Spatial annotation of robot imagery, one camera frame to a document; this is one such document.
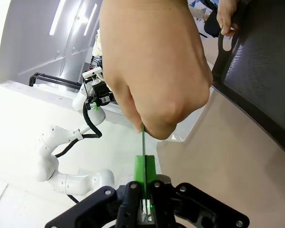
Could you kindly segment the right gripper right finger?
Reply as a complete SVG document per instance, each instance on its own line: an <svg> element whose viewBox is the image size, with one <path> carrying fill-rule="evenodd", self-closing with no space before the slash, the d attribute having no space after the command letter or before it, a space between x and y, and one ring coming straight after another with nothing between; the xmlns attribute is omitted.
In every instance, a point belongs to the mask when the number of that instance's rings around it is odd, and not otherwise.
<svg viewBox="0 0 285 228"><path fill-rule="evenodd" d="M146 188L157 228L182 228L176 218L197 228L247 228L249 218L189 183L176 187L155 170L155 159L146 156Z"/></svg>

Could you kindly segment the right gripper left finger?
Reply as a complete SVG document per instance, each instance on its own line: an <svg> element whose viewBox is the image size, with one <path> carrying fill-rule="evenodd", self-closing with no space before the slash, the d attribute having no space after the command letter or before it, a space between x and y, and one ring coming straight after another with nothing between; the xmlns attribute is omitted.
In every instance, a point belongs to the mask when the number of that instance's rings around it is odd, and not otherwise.
<svg viewBox="0 0 285 228"><path fill-rule="evenodd" d="M145 180L144 156L135 158L134 180L118 189L101 187L61 215L47 228L102 228L115 221L113 228L136 228L142 210Z"/></svg>

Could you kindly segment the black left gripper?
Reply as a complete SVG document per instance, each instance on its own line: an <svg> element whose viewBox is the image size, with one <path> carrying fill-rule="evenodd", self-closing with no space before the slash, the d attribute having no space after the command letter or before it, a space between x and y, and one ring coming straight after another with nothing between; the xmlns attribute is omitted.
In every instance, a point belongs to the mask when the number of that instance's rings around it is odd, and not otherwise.
<svg viewBox="0 0 285 228"><path fill-rule="evenodd" d="M101 105L108 105L110 102L114 102L114 95L107 94L110 93L111 90L108 88L105 82L99 82L98 84L92 85L92 87L96 96L104 95L100 98ZM92 103L92 108L98 111L98 106L96 102Z"/></svg>

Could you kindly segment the person's right hand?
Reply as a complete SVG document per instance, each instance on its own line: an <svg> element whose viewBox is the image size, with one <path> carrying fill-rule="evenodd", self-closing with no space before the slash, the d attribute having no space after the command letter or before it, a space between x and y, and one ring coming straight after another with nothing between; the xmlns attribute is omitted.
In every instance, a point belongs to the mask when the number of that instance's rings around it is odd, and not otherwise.
<svg viewBox="0 0 285 228"><path fill-rule="evenodd" d="M136 130L167 139L209 99L212 84L185 0L105 0L104 79Z"/></svg>

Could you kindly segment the person's left hand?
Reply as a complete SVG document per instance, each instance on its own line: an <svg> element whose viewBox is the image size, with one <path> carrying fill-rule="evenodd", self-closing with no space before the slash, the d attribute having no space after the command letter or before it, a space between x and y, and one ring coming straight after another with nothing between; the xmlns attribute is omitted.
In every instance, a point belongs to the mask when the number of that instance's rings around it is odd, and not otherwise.
<svg viewBox="0 0 285 228"><path fill-rule="evenodd" d="M217 21L221 28L221 34L223 36L232 37L238 25L232 23L231 18L237 10L238 0L220 0L217 11Z"/></svg>

